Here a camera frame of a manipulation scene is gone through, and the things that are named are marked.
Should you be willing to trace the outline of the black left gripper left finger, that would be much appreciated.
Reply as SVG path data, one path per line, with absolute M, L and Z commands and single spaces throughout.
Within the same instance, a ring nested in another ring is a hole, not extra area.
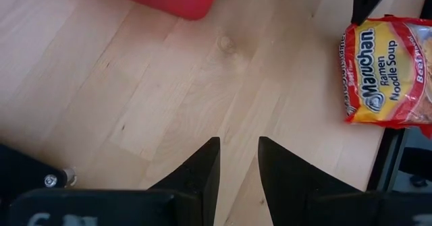
M 9 226 L 213 226 L 220 139 L 212 137 L 146 190 L 40 189 L 20 196 Z

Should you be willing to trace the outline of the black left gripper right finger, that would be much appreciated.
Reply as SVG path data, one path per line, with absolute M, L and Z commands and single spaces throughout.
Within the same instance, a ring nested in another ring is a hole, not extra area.
M 432 194 L 360 191 L 266 136 L 258 161 L 274 226 L 432 226 Z

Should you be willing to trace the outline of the red Maruchan noodle pack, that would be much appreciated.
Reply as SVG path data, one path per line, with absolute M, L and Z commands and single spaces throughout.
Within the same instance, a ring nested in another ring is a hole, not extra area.
M 432 20 L 351 24 L 339 45 L 346 122 L 417 127 L 432 138 Z

